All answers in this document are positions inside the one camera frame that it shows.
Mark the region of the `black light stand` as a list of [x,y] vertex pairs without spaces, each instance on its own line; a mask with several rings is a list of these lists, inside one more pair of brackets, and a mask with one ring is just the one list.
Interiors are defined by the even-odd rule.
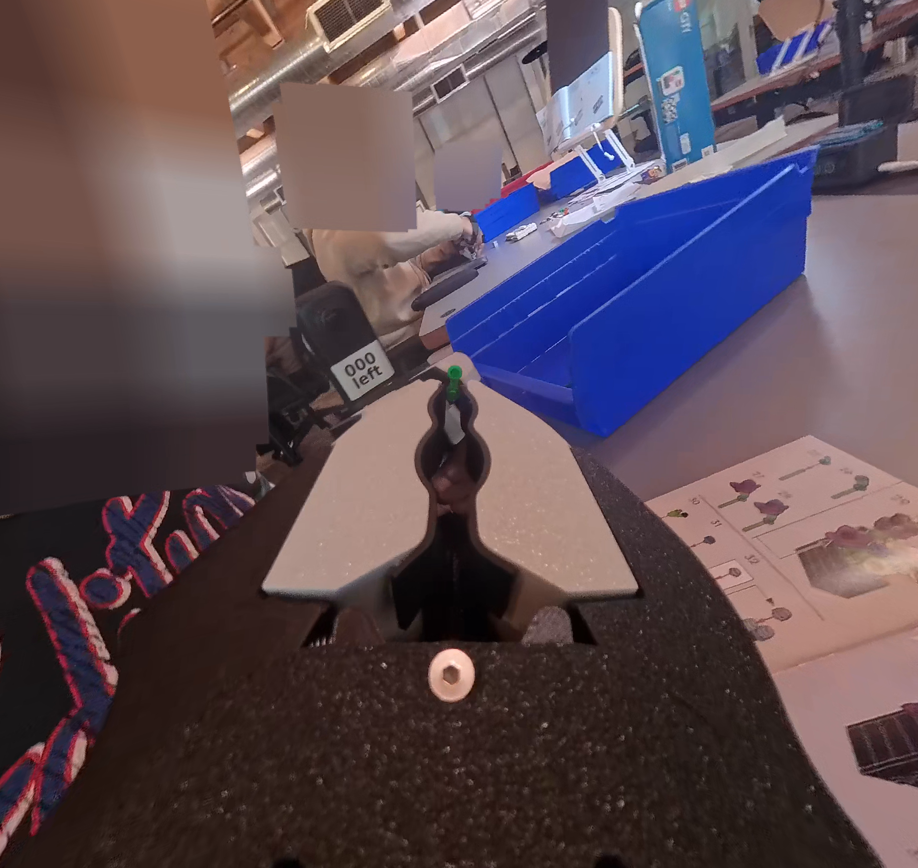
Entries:
[[841,90],[843,94],[862,85],[866,74],[862,26],[866,23],[864,0],[835,0],[835,32],[839,39]]

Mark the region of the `tall blue box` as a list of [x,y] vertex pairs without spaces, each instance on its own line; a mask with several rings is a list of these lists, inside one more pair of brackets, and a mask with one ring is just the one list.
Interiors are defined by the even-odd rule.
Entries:
[[696,0],[649,0],[636,32],[656,137],[672,174],[716,151]]

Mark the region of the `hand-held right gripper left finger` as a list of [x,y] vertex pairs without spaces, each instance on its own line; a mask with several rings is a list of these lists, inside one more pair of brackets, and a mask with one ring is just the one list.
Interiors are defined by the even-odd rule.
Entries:
[[415,380],[363,410],[335,442],[273,565],[269,597],[359,608],[383,637],[419,637],[397,622],[392,571],[432,535],[430,486],[418,450],[438,428],[441,380]]

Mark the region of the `large blue plastic bin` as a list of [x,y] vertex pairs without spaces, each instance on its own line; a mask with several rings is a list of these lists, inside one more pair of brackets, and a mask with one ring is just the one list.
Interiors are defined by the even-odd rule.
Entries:
[[817,152],[621,206],[450,316],[453,349],[608,437],[804,274]]

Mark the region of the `wooden side desk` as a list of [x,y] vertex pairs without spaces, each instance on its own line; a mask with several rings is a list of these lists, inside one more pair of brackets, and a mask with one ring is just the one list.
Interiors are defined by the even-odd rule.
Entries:
[[[916,32],[917,0],[894,0],[876,15],[862,36],[864,71],[878,67],[886,44]],[[717,128],[754,117],[761,128],[777,110],[838,92],[843,85],[842,56],[823,47],[814,57],[774,74],[760,76],[712,101]]]

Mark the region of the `studio light panel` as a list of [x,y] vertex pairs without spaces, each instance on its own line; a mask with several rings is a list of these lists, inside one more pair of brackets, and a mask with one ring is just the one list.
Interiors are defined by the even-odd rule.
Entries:
[[568,87],[611,48],[609,0],[545,0],[550,94]]

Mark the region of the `lego instruction booklet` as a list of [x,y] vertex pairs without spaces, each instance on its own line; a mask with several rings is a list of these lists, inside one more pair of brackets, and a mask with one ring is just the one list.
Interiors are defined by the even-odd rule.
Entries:
[[916,864],[916,486],[807,436],[651,499],[726,595],[809,758]]

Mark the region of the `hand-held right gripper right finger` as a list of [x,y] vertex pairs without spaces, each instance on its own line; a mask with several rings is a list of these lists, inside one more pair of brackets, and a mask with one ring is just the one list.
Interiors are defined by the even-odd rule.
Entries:
[[472,635],[521,640],[545,608],[637,598],[637,579],[567,442],[484,383],[467,391],[467,458],[477,478],[460,541],[460,601]]

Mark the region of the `small black device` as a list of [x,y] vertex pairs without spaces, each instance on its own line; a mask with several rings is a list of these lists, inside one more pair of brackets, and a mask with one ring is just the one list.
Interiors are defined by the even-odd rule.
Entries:
[[854,190],[876,180],[881,164],[897,161],[899,126],[871,120],[834,128],[816,148],[812,191],[828,195]]

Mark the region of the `silver ceiling duct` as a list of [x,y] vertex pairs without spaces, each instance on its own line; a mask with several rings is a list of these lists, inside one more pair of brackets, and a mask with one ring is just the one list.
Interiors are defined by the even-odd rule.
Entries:
[[301,39],[283,44],[266,65],[232,81],[229,108],[236,137],[243,137],[271,115],[283,83],[320,82],[437,0],[365,0],[370,3],[367,13],[339,36],[329,37],[318,12],[331,6],[334,13],[343,13],[344,1],[315,2],[306,11]]

